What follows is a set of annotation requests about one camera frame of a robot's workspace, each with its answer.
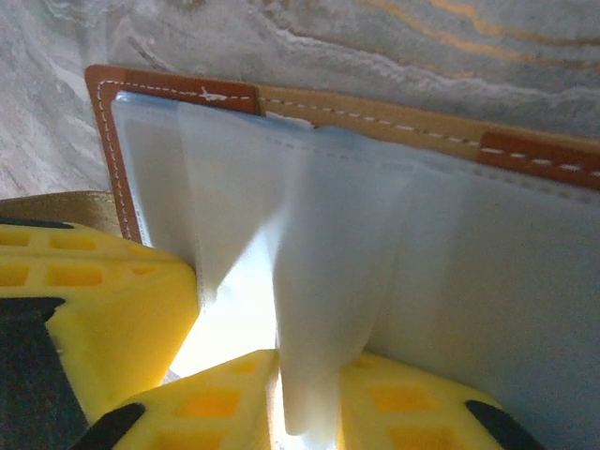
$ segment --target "gray marble wall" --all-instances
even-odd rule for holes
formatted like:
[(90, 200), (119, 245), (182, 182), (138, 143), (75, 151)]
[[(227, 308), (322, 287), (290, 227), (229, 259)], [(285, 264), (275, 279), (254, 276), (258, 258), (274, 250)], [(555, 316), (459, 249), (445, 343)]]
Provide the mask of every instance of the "gray marble wall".
[(0, 0), (0, 198), (109, 189), (92, 63), (600, 138), (598, 0)]

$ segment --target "tan leather cover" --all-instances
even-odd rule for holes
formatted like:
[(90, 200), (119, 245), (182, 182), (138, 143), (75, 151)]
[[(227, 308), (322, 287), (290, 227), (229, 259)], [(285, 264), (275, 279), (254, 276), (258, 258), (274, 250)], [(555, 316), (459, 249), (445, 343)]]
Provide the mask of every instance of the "tan leather cover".
[(560, 158), (557, 159), (557, 149), (562, 149), (558, 150), (559, 153), (568, 152), (571, 155), (569, 161), (573, 160), (573, 156), (585, 158), (586, 155), (600, 155), (600, 142), (597, 141), (463, 119), (357, 97), (182, 77), (150, 70), (91, 66), (85, 72), (85, 79), (111, 172), (121, 230), (125, 237), (138, 242), (140, 242), (140, 233), (137, 219), (110, 112), (110, 103), (119, 90), (201, 103), (243, 113), (277, 113), (308, 120), (317, 127), (340, 126), (382, 141), (404, 143), (588, 188), (595, 186), (589, 183), (589, 180), (595, 176), (590, 173), (596, 171), (592, 169), (592, 165), (586, 165), (591, 171), (586, 169), (586, 172), (575, 171), (568, 176), (557, 177), (556, 173), (552, 175), (548, 171), (531, 170), (531, 168), (527, 170), (522, 165), (516, 167), (508, 164), (506, 158), (493, 157), (484, 150), (487, 147), (482, 146), (481, 141), (487, 133), (492, 133), (495, 139), (505, 143), (515, 142), (514, 139), (517, 139), (519, 142), (532, 143), (537, 149), (536, 155), (548, 151), (547, 157), (556, 161), (562, 161)]
[(110, 192), (61, 192), (2, 200), (0, 216), (79, 223), (121, 235)]
[(92, 100), (102, 147), (111, 175), (112, 192), (124, 237), (141, 242), (111, 102), (119, 91), (190, 101), (242, 113), (259, 113), (256, 90), (249, 84), (221, 82), (114, 66), (90, 66), (85, 82)]

